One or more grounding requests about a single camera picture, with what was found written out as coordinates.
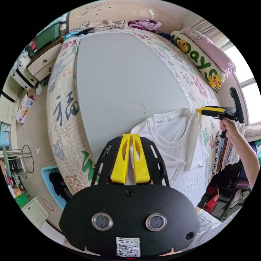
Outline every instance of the screw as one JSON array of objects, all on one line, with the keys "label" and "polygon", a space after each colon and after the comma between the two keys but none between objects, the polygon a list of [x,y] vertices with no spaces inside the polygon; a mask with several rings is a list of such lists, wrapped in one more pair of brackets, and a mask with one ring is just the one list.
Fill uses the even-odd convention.
[{"label": "screw", "polygon": [[190,239],[193,238],[193,236],[194,236],[194,233],[193,233],[193,232],[190,232],[190,233],[188,233],[188,234],[186,235],[186,239],[187,239],[187,240],[190,240]]},{"label": "screw", "polygon": [[131,197],[131,196],[133,196],[133,194],[134,194],[134,192],[133,192],[133,190],[131,190],[131,189],[127,189],[127,190],[125,191],[125,195],[126,195],[127,197]]},{"label": "screw", "polygon": [[73,237],[73,235],[72,235],[72,233],[71,233],[70,231],[67,231],[67,232],[66,232],[66,235],[67,235],[69,238],[72,238],[72,237]]}]

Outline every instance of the bedspread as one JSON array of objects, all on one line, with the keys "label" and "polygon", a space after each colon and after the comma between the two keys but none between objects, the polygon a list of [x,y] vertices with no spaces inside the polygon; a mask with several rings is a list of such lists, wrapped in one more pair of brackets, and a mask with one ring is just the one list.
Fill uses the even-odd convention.
[{"label": "bedspread", "polygon": [[[220,106],[217,94],[188,57],[160,35],[135,28],[95,32],[100,33],[131,33],[143,41],[170,69],[191,108]],[[75,64],[79,40],[80,38],[71,37],[63,43],[49,79],[46,98],[49,141],[57,166],[72,194],[90,186],[95,168],[77,101]],[[215,164],[215,136],[219,122],[203,116],[202,130],[210,155],[206,177],[209,183]]]}]

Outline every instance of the camera lens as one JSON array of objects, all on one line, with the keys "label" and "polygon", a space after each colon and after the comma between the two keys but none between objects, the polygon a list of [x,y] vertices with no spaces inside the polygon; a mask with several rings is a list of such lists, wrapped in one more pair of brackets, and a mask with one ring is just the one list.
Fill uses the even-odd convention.
[{"label": "camera lens", "polygon": [[96,213],[92,217],[92,225],[101,231],[108,230],[112,227],[112,218],[106,213]]},{"label": "camera lens", "polygon": [[100,215],[95,219],[95,224],[100,228],[105,228],[108,226],[109,220],[105,216]]},{"label": "camera lens", "polygon": [[152,217],[150,220],[151,227],[155,229],[162,227],[163,224],[164,224],[164,220],[162,217],[155,216]]},{"label": "camera lens", "polygon": [[167,218],[159,213],[150,215],[146,219],[146,227],[150,231],[157,232],[162,230],[167,224]]}]

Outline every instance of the yellow duck print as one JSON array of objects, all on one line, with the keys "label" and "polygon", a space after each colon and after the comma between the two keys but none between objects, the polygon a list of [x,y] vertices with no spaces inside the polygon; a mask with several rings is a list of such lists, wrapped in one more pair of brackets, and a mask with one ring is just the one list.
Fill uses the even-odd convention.
[{"label": "yellow duck print", "polygon": [[182,52],[187,52],[188,51],[187,42],[185,40],[177,40],[177,44],[178,44],[178,48]]},{"label": "yellow duck print", "polygon": [[209,76],[209,85],[212,87],[212,88],[217,88],[219,89],[221,87],[221,78],[219,75],[217,74],[214,74],[213,76]]}]

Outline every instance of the pink pillow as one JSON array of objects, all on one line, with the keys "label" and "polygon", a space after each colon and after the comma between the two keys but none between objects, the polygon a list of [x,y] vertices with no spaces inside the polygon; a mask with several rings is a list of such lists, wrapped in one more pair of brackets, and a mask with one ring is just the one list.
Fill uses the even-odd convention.
[{"label": "pink pillow", "polygon": [[208,55],[208,57],[219,67],[219,69],[226,75],[236,72],[236,66],[232,60],[217,47],[208,37],[202,33],[191,29],[183,28],[184,34],[190,38],[198,47]]}]

